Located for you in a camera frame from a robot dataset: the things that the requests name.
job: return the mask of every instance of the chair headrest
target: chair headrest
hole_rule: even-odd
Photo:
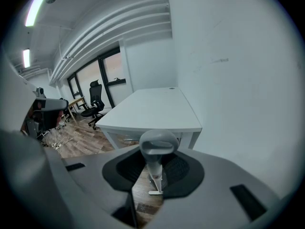
[[[94,82],[91,82],[90,83],[90,87],[94,87],[94,86],[98,86],[99,83],[97,82],[98,80],[94,81]]]

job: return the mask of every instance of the wooden floor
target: wooden floor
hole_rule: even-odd
[[[63,145],[59,149],[62,158],[99,154],[114,150],[110,142],[104,136],[100,128],[94,131],[88,123],[92,120],[91,117],[84,118],[77,114],[76,120],[78,125],[72,119],[66,123],[66,126],[59,130],[52,129],[44,138],[43,142],[52,147],[52,144],[59,143],[68,138],[73,138],[71,141]],[[138,142],[125,142],[123,136],[119,136],[119,141],[124,146],[138,144]],[[158,211],[163,203],[162,196],[150,196],[149,191],[155,190],[148,180],[148,170],[144,168],[139,176],[139,179],[132,188],[132,195],[137,212],[137,220],[139,228],[142,228],[147,222],[153,219],[154,214]]]

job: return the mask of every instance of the chair base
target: chair base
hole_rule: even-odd
[[[96,130],[96,127],[95,127],[95,124],[104,116],[104,114],[100,114],[101,116],[97,116],[97,115],[93,115],[92,117],[94,118],[93,120],[91,120],[89,123],[88,123],[88,126],[91,126],[91,123],[94,122],[93,124],[93,129]]]

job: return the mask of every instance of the window frame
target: window frame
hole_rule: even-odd
[[[75,99],[75,96],[77,96],[77,95],[80,95],[81,97],[83,97],[83,94],[82,94],[82,91],[81,91],[81,87],[80,87],[80,84],[79,84],[79,81],[78,81],[78,78],[77,78],[77,73],[79,71],[81,71],[82,69],[84,69],[85,67],[87,67],[89,64],[91,64],[91,63],[93,63],[94,61],[97,60],[98,64],[99,64],[100,73],[101,73],[101,76],[102,76],[102,80],[103,80],[103,83],[104,83],[104,87],[105,87],[105,91],[106,91],[109,103],[111,105],[111,108],[114,108],[115,104],[113,102],[113,99],[112,99],[112,96],[111,96],[111,93],[110,93],[110,90],[109,90],[109,86],[126,83],[126,79],[124,78],[124,79],[119,79],[119,80],[116,80],[116,81],[109,82],[108,78],[107,78],[106,70],[105,70],[104,59],[106,59],[106,58],[108,58],[110,56],[113,56],[113,55],[115,55],[117,53],[120,53],[120,52],[121,52],[120,47],[116,47],[114,49],[111,49],[111,50],[109,50],[109,51],[107,51],[107,52],[97,56],[96,58],[90,60],[89,62],[84,64],[81,68],[79,68],[74,73],[72,73],[67,78],[67,80],[68,80],[68,84],[69,84],[69,87],[70,87],[71,94],[72,94],[73,98]],[[75,94],[73,93],[72,85],[70,83],[70,81],[73,78],[75,78],[75,82],[76,82],[76,85],[77,85],[77,88],[78,88],[78,92],[76,92]]]

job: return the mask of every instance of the office chair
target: office chair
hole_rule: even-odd
[[[71,118],[71,114],[67,108],[63,111],[63,115],[64,116],[68,115],[68,117],[66,117],[66,120],[67,120],[66,122],[70,122],[69,119]]]
[[[105,104],[101,100],[101,94],[102,94],[102,85],[97,82],[98,80],[90,83],[90,102],[91,102],[91,108],[86,109],[85,111],[81,112],[81,116],[83,117],[94,117],[92,121],[88,123],[88,126],[91,126],[91,123],[93,124],[93,129],[96,130],[95,124],[104,116],[103,114],[100,114],[99,111],[102,111],[104,109]]]

